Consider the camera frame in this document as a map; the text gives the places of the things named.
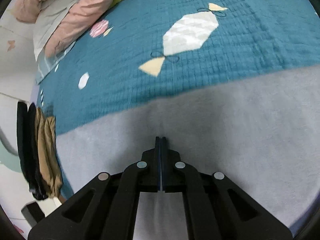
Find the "metal pin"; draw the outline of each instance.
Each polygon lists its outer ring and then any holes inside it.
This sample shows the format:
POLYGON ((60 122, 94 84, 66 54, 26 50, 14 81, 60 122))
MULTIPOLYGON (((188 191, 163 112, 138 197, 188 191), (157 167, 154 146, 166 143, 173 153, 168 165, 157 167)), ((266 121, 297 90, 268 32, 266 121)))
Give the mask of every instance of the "metal pin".
POLYGON ((106 173, 106 172, 102 172, 102 173, 100 173, 99 175, 98 175, 98 179, 100 179, 100 180, 106 180, 106 179, 108 179, 109 178, 109 175, 108 175, 108 173, 106 173))
POLYGON ((184 162, 177 162, 175 166, 178 169, 183 169, 186 166, 186 164, 184 162))
POLYGON ((147 163, 146 162, 138 162, 137 163, 137 167, 142 169, 142 168, 145 168, 147 166, 147 163))
POLYGON ((216 179, 224 179, 224 174, 222 172, 216 172, 213 176, 216 179))

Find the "pink comforter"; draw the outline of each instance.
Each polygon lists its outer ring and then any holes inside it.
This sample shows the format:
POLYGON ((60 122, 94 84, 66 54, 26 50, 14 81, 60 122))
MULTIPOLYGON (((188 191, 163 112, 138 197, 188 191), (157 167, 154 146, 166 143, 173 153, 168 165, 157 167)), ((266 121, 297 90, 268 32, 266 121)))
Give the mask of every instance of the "pink comforter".
MULTIPOLYGON (((35 23, 41 1, 17 0, 13 14, 17 20, 35 23)), ((51 57, 81 36, 109 8, 113 0, 79 0, 69 10, 45 46, 45 55, 51 57)))

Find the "teal bedspread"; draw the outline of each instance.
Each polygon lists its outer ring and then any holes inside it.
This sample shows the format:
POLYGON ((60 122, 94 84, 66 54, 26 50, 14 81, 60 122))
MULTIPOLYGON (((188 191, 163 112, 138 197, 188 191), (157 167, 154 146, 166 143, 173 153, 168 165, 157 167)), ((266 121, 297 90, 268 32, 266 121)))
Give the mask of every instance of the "teal bedspread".
POLYGON ((308 0, 124 0, 102 18, 110 33, 85 33, 41 83, 57 135, 153 98, 320 63, 320 19, 308 0), (200 49, 166 59, 157 77, 138 69, 163 51, 163 35, 177 20, 208 3, 228 10, 200 49))

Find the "gray blanket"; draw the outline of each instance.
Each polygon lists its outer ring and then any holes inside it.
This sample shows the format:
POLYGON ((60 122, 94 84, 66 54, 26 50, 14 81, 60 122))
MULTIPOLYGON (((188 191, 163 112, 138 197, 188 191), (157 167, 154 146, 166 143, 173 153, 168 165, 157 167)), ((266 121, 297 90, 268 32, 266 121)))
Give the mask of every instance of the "gray blanket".
MULTIPOLYGON (((76 192, 123 171, 166 136, 198 171, 222 171, 286 226, 320 189, 320 68, 308 67, 160 98, 57 137, 76 192)), ((134 239, 187 239, 180 194, 141 194, 134 239)))

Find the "tan towel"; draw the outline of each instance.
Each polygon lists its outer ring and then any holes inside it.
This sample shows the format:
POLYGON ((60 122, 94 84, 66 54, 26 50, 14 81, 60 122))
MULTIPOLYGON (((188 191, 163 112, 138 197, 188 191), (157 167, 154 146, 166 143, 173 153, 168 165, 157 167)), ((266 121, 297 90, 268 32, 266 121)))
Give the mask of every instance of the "tan towel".
POLYGON ((56 119, 53 116, 44 117, 42 110, 38 107, 36 112, 35 125, 37 146, 39 156, 40 173, 48 185, 47 195, 58 197, 62 186, 62 175, 56 157, 56 119))

